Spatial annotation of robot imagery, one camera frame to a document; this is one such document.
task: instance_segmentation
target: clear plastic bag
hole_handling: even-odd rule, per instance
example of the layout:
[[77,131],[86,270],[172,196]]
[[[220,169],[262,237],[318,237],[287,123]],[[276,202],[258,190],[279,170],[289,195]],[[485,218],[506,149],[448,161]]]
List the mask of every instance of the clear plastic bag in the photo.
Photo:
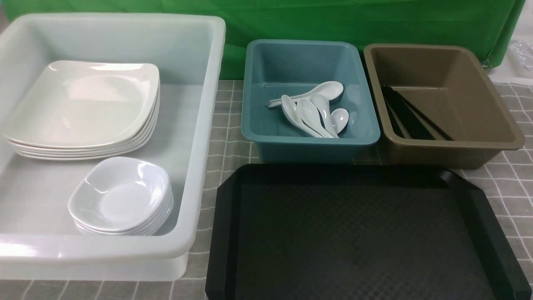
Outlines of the clear plastic bag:
[[533,76],[533,48],[531,45],[525,41],[511,40],[509,50],[514,64],[522,72],[528,71],[531,74],[530,76]]

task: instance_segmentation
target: white plastic tub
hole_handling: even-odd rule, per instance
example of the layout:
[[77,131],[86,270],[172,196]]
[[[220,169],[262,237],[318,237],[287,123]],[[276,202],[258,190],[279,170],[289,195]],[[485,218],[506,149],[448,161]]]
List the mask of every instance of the white plastic tub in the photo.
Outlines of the white plastic tub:
[[156,129],[127,156],[165,168],[176,200],[158,236],[81,235],[67,202],[100,160],[28,159],[0,140],[0,279],[173,280],[185,272],[224,36],[217,17],[121,13],[26,15],[0,35],[2,123],[53,61],[155,64],[161,76]]

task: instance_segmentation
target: textured tray surface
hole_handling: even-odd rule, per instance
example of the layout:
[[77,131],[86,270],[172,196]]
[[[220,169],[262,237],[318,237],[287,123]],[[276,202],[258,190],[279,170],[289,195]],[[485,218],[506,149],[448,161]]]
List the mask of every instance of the textured tray surface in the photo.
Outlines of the textured tray surface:
[[494,299],[450,190],[243,185],[239,227],[235,299]]

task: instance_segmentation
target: translucent plastic bin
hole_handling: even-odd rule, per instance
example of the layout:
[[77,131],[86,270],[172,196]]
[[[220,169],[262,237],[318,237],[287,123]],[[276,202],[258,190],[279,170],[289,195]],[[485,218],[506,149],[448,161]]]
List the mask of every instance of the translucent plastic bin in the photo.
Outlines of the translucent plastic bin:
[[[269,100],[305,93],[322,82],[344,85],[331,111],[350,113],[340,139],[313,138],[286,120]],[[379,140],[379,124],[357,49],[322,41],[257,40],[248,45],[243,94],[243,135],[257,143],[264,162],[351,163]]]
[[[391,163],[475,169],[502,150],[524,145],[524,135],[471,51],[373,44],[365,48],[365,62]],[[437,140],[396,135],[382,85],[402,94],[453,140],[435,134]]]
[[156,236],[82,235],[67,203],[100,160],[28,159],[1,139],[1,279],[174,280],[185,272],[211,134],[205,116],[213,114],[224,36],[217,17],[126,13],[31,14],[0,35],[2,123],[53,61],[156,65],[157,125],[150,141],[127,156],[165,168],[175,199]]

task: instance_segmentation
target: white ceramic spoon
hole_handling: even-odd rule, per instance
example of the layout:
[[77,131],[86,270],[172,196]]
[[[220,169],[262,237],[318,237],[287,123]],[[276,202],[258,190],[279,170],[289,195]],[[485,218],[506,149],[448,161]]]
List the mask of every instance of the white ceramic spoon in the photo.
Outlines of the white ceramic spoon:
[[281,109],[283,110],[283,114],[285,115],[287,120],[289,120],[292,125],[296,126],[297,128],[300,128],[312,137],[322,137],[302,122],[302,118],[298,115],[298,111],[296,109],[296,103],[294,103],[294,101],[289,96],[281,96]]
[[332,112],[332,125],[335,133],[339,134],[348,124],[350,114],[344,108],[337,108]]
[[311,103],[313,103],[317,107],[318,112],[322,116],[322,121],[324,123],[324,128],[326,128],[326,131],[334,138],[338,138],[337,132],[335,132],[335,129],[333,128],[332,115],[329,112],[328,99],[326,99],[326,97],[320,94],[316,94],[312,95],[309,101],[311,101]]
[[318,132],[325,138],[333,138],[320,122],[320,114],[317,107],[307,99],[300,99],[296,104],[296,111],[300,113],[302,121],[305,125],[309,126],[312,130]]
[[[320,94],[329,101],[336,99],[338,96],[342,94],[344,91],[344,86],[342,83],[337,81],[327,81],[324,83],[321,83],[314,87],[314,89],[310,90],[309,92],[301,95],[292,96],[291,99],[295,102],[298,102],[300,99],[307,99],[311,98],[312,95]],[[270,100],[268,102],[268,108],[274,108],[276,106],[281,105],[281,99],[275,99]]]

